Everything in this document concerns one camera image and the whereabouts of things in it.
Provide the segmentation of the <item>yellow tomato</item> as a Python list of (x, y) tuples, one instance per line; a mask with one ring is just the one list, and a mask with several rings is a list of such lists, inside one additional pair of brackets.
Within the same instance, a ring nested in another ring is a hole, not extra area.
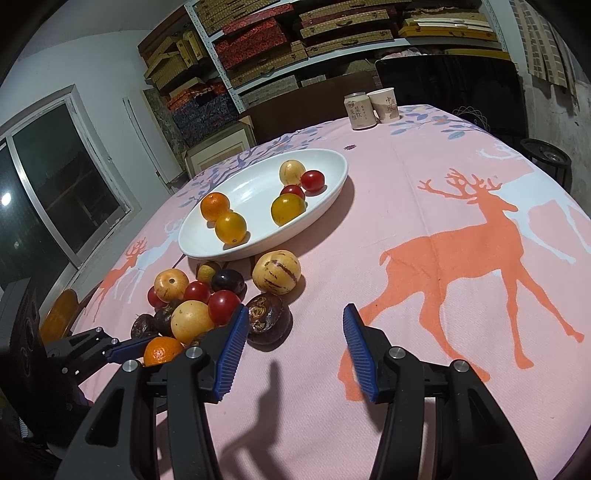
[(238, 245), (247, 232), (245, 218), (235, 211), (228, 210), (216, 219), (214, 231), (217, 238), (225, 245)]
[(300, 196), (293, 193), (281, 194), (273, 200), (270, 206), (270, 214), (277, 226), (287, 224), (305, 211), (305, 202)]

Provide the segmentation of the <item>red cherry tomato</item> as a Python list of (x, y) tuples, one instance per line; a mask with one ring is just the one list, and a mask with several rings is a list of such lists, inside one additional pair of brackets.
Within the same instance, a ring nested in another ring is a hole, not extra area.
[(291, 194), (291, 195), (295, 195), (297, 197), (300, 197), (303, 200), (305, 199), (304, 190), (302, 190), (300, 186), (294, 185), (294, 184), (284, 186), (283, 189), (281, 189), (280, 194), (281, 195)]
[(318, 170), (307, 170), (301, 175), (300, 182), (305, 192), (315, 194), (325, 187), (325, 175)]

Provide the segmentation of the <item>pale yellow round fruit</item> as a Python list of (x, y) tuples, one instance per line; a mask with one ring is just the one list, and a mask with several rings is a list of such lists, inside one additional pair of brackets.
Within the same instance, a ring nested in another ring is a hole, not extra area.
[(301, 176), (304, 175), (305, 169), (304, 164), (300, 161), (290, 159), (284, 161), (283, 164), (280, 165), (280, 182), (283, 183), (284, 186), (287, 185), (300, 185), (301, 184)]

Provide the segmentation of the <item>small orange tangerine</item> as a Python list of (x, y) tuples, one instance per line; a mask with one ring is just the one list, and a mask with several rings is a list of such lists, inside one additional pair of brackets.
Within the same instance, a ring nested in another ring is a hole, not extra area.
[(183, 344), (173, 337), (154, 337), (143, 352), (146, 367), (168, 363), (184, 351)]

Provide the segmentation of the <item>pale yellow plum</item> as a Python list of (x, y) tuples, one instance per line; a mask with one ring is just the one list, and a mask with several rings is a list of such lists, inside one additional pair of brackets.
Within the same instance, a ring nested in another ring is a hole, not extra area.
[(208, 306), (201, 301), (187, 300), (175, 308), (170, 328), (173, 336), (184, 345), (215, 328), (208, 313)]

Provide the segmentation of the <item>dark brown passion fruit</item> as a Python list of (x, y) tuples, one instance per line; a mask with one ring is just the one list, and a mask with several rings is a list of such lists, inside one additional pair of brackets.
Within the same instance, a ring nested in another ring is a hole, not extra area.
[(246, 308), (249, 311), (247, 341), (250, 344), (270, 348), (287, 338), (293, 326), (293, 315), (283, 298), (266, 292), (250, 299)]

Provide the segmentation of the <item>dark purple plum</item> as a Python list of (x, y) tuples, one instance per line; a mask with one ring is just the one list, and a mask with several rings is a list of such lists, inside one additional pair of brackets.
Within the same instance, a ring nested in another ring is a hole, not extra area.
[(240, 297), (245, 292), (245, 280), (236, 270), (221, 269), (211, 278), (211, 290), (214, 292), (228, 290)]

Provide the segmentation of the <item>striped pepino melon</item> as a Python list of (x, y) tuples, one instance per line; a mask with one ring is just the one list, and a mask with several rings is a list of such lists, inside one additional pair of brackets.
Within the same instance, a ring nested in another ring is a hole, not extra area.
[(252, 270), (252, 281), (262, 292), (277, 296), (290, 293), (301, 278), (301, 263), (288, 250), (274, 250), (263, 254)]

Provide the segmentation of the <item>pink printed tablecloth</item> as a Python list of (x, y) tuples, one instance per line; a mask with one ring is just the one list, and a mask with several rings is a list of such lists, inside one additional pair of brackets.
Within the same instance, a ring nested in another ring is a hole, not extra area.
[(219, 183), (267, 157), (331, 149), (349, 163), (335, 204), (287, 242), (303, 276), (294, 326), (269, 352), (246, 347), (224, 400), (207, 409), (228, 479), (365, 479), (386, 409), (363, 399), (342, 309), (418, 358), (468, 360), (541, 479), (590, 426), (590, 221), (544, 172), (493, 136), (431, 106), (356, 131), (327, 122), (198, 174), (152, 216), (77, 322), (117, 338), (148, 312), (155, 276), (197, 266), (177, 244)]

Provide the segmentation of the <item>sliding glass window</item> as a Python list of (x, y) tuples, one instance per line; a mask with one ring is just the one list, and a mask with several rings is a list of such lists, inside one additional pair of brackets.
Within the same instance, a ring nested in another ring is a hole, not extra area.
[(1, 283), (47, 312), (138, 203), (69, 85), (1, 126)]

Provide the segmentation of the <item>white round plate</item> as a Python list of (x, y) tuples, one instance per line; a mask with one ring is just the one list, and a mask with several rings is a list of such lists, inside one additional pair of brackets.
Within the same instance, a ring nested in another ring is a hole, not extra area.
[[(271, 218), (271, 202), (280, 193), (280, 165), (297, 160), (321, 171), (325, 187), (305, 201), (303, 214), (279, 226)], [(245, 218), (246, 239), (236, 246), (226, 246), (217, 238), (195, 206), (186, 216), (178, 234), (178, 246), (187, 257), (197, 260), (233, 261), (247, 258), (280, 246), (321, 219), (339, 198), (349, 174), (346, 157), (328, 149), (295, 150), (274, 155), (252, 164), (219, 184), (215, 190), (224, 194), (233, 210)]]

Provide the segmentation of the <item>framed cardboard box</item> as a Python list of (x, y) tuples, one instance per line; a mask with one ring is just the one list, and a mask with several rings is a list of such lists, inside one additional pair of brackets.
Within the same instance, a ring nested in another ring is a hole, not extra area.
[(253, 146), (256, 146), (256, 137), (252, 126), (248, 122), (236, 121), (185, 152), (184, 163), (188, 177), (192, 179), (208, 167)]

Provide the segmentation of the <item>pink drink can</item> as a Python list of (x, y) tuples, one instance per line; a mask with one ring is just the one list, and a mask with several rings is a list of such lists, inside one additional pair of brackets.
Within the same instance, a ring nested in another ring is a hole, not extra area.
[(354, 130), (366, 130), (378, 124), (370, 97), (365, 92), (346, 95), (344, 99), (346, 114)]

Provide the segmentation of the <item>brown wooden board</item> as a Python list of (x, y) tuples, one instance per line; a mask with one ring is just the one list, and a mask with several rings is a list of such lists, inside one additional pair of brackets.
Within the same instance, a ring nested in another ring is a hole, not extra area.
[(274, 97), (245, 111), (259, 142), (346, 117), (344, 99), (379, 86), (377, 73), (360, 71), (334, 77)]

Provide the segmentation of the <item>black round stool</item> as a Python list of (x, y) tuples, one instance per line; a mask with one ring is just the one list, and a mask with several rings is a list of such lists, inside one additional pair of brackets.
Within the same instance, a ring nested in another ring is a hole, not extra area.
[(572, 160), (558, 147), (538, 139), (520, 142), (524, 155), (553, 178), (567, 193), (572, 186)]

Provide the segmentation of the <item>black panel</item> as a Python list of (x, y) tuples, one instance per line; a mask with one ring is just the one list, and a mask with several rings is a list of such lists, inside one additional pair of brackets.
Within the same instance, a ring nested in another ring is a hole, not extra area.
[(522, 80), (510, 60), (422, 55), (381, 59), (376, 67), (400, 105), (431, 105), (511, 147), (529, 137)]

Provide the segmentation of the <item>white metal shelf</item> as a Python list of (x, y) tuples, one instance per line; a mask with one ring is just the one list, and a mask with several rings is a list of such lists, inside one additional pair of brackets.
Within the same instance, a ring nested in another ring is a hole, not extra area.
[(507, 48), (488, 1), (187, 1), (184, 10), (238, 112), (253, 90), (336, 59)]

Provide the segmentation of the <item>hanging beige curtain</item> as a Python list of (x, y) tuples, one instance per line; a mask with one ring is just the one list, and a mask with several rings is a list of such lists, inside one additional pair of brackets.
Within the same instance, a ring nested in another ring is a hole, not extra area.
[(560, 35), (527, 1), (511, 1), (510, 5), (524, 46), (528, 72), (575, 96), (574, 69)]

